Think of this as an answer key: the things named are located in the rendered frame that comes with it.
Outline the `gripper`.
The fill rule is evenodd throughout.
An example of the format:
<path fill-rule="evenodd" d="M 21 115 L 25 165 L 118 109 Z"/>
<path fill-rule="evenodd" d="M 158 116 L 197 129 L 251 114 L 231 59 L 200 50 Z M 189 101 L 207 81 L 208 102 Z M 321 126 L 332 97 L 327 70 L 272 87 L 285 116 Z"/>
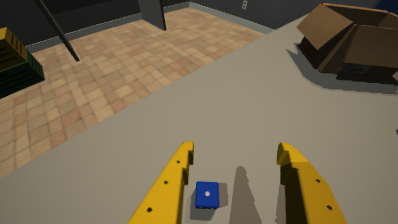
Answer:
<path fill-rule="evenodd" d="M 184 142 L 160 173 L 127 224 L 182 224 L 184 185 L 193 165 L 194 142 Z M 292 145 L 277 150 L 285 185 L 286 224 L 347 224 L 323 177 Z"/>

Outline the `brown cardboard box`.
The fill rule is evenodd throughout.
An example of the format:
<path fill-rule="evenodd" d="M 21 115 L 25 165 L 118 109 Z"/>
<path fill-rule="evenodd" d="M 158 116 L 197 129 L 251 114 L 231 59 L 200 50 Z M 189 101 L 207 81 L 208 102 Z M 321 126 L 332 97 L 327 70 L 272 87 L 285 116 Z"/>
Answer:
<path fill-rule="evenodd" d="M 322 3 L 297 29 L 310 40 L 304 36 L 299 46 L 319 72 L 389 79 L 398 71 L 398 15 L 394 13 Z"/>

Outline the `blue die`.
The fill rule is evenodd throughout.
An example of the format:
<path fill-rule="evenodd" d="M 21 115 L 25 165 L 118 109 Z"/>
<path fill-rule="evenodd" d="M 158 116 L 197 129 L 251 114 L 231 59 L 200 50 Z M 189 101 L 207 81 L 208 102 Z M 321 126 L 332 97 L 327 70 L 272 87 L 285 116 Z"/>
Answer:
<path fill-rule="evenodd" d="M 219 207 L 218 182 L 196 182 L 195 207 L 199 209 L 217 209 Z"/>

